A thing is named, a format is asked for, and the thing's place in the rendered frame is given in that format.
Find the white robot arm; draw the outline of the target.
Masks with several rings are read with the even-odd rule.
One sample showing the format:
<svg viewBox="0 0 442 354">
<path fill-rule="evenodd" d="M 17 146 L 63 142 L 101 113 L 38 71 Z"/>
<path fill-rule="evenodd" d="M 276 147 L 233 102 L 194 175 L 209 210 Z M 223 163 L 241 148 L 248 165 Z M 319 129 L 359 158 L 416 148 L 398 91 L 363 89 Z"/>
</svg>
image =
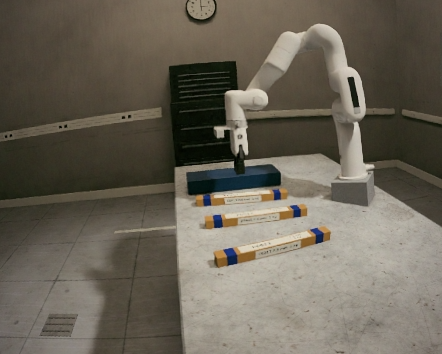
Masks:
<svg viewBox="0 0 442 354">
<path fill-rule="evenodd" d="M 273 83 L 285 74 L 296 53 L 322 47 L 329 84 L 332 90 L 341 96 L 332 104 L 341 164 L 338 179 L 364 179 L 368 176 L 367 171 L 374 169 L 374 165 L 363 164 L 358 122 L 363 119 L 366 107 L 361 78 L 353 68 L 347 66 L 342 40 L 333 28 L 316 24 L 297 35 L 301 41 L 293 32 L 285 32 L 279 37 L 246 91 L 225 93 L 226 126 L 213 127 L 214 135 L 223 138 L 226 129 L 247 127 L 246 109 L 261 110 L 266 107 L 266 93 Z"/>
</svg>

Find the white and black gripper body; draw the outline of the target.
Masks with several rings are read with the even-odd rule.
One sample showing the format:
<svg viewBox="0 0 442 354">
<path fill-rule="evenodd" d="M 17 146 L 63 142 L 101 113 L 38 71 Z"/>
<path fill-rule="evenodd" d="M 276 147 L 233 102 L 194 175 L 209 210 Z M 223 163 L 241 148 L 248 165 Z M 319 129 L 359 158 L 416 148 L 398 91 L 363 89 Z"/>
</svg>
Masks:
<svg viewBox="0 0 442 354">
<path fill-rule="evenodd" d="M 237 154 L 239 154 L 238 145 L 240 144 L 242 144 L 242 150 L 244 151 L 244 154 L 246 156 L 248 155 L 247 136 L 245 128 L 247 127 L 230 129 L 231 151 L 236 157 Z"/>
</svg>

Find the dark blue rectangular slab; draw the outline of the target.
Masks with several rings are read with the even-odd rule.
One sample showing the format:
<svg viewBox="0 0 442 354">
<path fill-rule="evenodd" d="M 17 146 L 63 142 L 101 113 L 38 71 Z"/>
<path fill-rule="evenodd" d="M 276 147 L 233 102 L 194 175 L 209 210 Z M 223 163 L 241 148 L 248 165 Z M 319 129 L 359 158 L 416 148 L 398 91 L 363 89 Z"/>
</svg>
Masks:
<svg viewBox="0 0 442 354">
<path fill-rule="evenodd" d="M 245 166 L 245 174 L 234 168 L 186 172 L 188 193 L 207 193 L 281 184 L 281 172 L 272 164 Z"/>
</svg>

